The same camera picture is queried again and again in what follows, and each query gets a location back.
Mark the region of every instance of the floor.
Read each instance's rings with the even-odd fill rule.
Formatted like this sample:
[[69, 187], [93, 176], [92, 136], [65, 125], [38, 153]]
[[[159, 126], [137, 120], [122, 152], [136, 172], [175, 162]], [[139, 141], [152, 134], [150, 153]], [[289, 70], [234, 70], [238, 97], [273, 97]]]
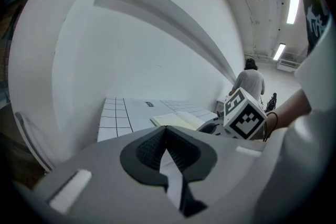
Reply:
[[9, 168], [7, 176], [33, 189], [45, 171], [21, 137], [10, 104], [0, 110], [0, 146], [4, 149], [1, 151], [5, 153], [4, 158]]

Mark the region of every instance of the dark hair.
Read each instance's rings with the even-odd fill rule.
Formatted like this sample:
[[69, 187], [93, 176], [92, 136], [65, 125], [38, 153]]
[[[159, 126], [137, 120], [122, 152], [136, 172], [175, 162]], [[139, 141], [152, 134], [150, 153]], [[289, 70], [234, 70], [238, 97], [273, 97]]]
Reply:
[[254, 62], [252, 58], [247, 59], [245, 63], [244, 70], [249, 70], [249, 69], [258, 70], [258, 67], [256, 66], [256, 62]]

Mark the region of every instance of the black and white cube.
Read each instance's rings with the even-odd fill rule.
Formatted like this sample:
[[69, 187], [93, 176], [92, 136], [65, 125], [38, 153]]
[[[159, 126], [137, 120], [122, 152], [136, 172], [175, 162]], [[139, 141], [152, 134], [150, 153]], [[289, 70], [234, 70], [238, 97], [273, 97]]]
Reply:
[[260, 104], [243, 88], [237, 89], [225, 103], [223, 127], [237, 138], [252, 138], [266, 119]]

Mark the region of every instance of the notebook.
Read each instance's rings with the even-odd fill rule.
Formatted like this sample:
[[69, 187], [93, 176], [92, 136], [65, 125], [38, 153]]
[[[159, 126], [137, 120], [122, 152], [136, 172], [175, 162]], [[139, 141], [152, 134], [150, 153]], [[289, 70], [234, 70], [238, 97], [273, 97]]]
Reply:
[[204, 121], [188, 112], [175, 112], [166, 115], [154, 116], [151, 118], [151, 121], [155, 124], [155, 126], [172, 125], [194, 131], [204, 123]]

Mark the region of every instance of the grid pattern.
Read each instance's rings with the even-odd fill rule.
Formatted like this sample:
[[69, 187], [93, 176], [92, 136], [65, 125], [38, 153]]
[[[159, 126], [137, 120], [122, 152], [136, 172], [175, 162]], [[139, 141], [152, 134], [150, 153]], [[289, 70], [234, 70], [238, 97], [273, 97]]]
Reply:
[[101, 112], [97, 142], [132, 133], [123, 98], [106, 98]]
[[177, 111], [189, 112], [190, 114], [193, 114], [202, 121], [209, 121], [217, 117], [215, 113], [209, 110], [205, 110], [200, 106], [195, 106], [193, 103], [190, 103], [188, 101], [161, 100], [161, 102], [164, 103], [166, 106], [168, 106], [170, 109], [174, 110], [175, 112]]

